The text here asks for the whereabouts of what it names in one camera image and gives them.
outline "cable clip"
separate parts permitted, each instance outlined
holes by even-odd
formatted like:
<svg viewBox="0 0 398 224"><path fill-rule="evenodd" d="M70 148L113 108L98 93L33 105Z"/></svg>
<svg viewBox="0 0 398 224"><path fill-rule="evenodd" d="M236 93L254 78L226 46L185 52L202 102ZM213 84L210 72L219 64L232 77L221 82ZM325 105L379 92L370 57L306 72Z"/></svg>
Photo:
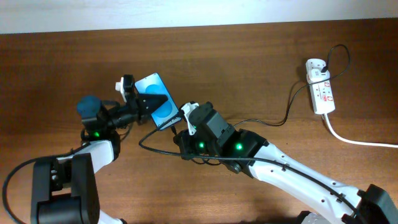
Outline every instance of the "cable clip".
<svg viewBox="0 0 398 224"><path fill-rule="evenodd" d="M343 194L343 193L339 194L339 196L342 197L342 198L345 198L345 197L346 197L346 195ZM341 203L341 202L343 202L343 201L340 200L340 198L337 198L337 199L336 199L336 202Z"/></svg>
<svg viewBox="0 0 398 224"><path fill-rule="evenodd" d="M283 164L282 171L285 172L286 171L286 167L289 167L289 166L290 166L289 164Z"/></svg>

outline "wooden table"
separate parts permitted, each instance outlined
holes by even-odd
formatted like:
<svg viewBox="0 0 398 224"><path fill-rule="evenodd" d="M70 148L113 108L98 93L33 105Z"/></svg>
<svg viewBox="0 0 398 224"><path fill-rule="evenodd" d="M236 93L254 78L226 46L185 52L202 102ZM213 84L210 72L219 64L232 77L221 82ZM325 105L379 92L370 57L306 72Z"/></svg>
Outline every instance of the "wooden table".
<svg viewBox="0 0 398 224"><path fill-rule="evenodd" d="M380 19L0 35L0 180L22 161L78 147L77 102L85 95L121 101L114 83L124 74L139 80L158 72L176 104L211 101L230 123L276 122L289 94L305 84L306 60L326 59L339 43L349 47L352 63L332 81L335 131L359 141L398 143L397 26L397 19ZM336 50L331 74L346 61L344 50ZM398 150L337 140L313 113L309 91L299 94L282 127L241 127L322 174L364 190L376 184L398 203ZM153 128L135 125L119 159L96 174L101 208L110 215L129 223L236 223L296 217L310 209L224 166L141 149L138 141ZM147 143L178 151L172 136L164 131ZM29 166L9 186L11 207L25 221L31 182ZM11 222L3 209L0 215L0 223Z"/></svg>

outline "power strip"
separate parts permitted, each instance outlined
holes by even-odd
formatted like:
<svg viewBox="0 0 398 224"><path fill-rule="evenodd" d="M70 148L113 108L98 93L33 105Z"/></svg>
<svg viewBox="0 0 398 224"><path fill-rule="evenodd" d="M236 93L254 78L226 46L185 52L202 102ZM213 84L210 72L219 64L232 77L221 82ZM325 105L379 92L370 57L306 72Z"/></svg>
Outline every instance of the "power strip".
<svg viewBox="0 0 398 224"><path fill-rule="evenodd" d="M334 135L334 137L338 138L341 141L358 144L362 146L379 146L379 147L393 147L398 148L398 145L393 144L384 144L384 143L373 143L373 142L360 142L360 141L352 141L345 139L339 136L335 130L331 127L328 113L334 111L335 107L335 99L333 98L333 94L331 93L330 80L324 81L330 78L330 72L327 70L325 72L321 72L325 67L326 63L321 59L310 59L305 63L305 68L307 69L307 81L309 84L316 83L310 85L311 90L311 98L313 111L315 114L322 115L322 118L325 120L326 125L329 128L329 131Z"/></svg>
<svg viewBox="0 0 398 224"><path fill-rule="evenodd" d="M322 68L326 65L324 60L309 59L305 63L307 69L307 81L309 84L320 82L330 78L330 72L321 72ZM326 114L334 111L335 99L331 93L330 81L325 81L310 85L311 98L313 110L316 114Z"/></svg>

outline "smartphone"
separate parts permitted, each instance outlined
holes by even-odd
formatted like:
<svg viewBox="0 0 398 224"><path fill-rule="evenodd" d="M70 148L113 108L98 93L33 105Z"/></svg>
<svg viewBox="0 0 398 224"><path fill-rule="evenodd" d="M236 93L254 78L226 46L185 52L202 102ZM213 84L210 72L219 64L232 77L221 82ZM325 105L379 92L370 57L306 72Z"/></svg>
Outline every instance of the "smartphone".
<svg viewBox="0 0 398 224"><path fill-rule="evenodd" d="M161 124L178 113L177 105L174 103L173 98L171 97L158 73L153 73L142 80L136 81L135 86L138 93L165 94L169 99L151 114L156 126L159 127ZM170 127L179 121L181 121L181 118L175 118L163 126L160 130L164 130L165 128Z"/></svg>

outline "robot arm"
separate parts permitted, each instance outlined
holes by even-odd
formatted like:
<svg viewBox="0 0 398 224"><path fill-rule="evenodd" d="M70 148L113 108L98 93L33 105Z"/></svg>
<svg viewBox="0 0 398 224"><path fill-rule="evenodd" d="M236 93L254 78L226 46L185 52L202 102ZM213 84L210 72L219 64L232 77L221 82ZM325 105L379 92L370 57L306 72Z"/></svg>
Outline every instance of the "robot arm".
<svg viewBox="0 0 398 224"><path fill-rule="evenodd" d="M325 177L293 160L271 143L267 146L262 146L254 157L277 161L299 170L321 181L339 194L345 195L345 199L355 207L361 201L361 197L358 195L359 190L356 187ZM325 188L295 172L274 164L259 161L249 166L249 171L254 178L272 184L312 207L330 223L342 223L341 218L344 215L351 216L353 214L352 209L345 203L342 203L335 195L331 195Z"/></svg>
<svg viewBox="0 0 398 224"><path fill-rule="evenodd" d="M258 134L235 130L210 102L200 106L187 103L182 110L188 129L174 137L182 159L190 160L200 154L239 158L220 159L220 162L232 172L244 172L284 190L323 217L308 216L306 223L325 223L327 220L330 223L370 224L396 223L398 220L398 211L383 189L370 185L364 192L306 167Z"/></svg>
<svg viewBox="0 0 398 224"><path fill-rule="evenodd" d="M83 145L68 156L48 157L35 163L32 223L126 223L100 210L95 173L119 156L121 140L116 129L135 121L145 122L167 101L166 95L135 94L133 86L132 75L123 76L116 84L126 102L123 106L115 103L107 109L95 96L86 96L79 102L78 112L85 126L81 132ZM71 193L53 195L65 188L70 188Z"/></svg>

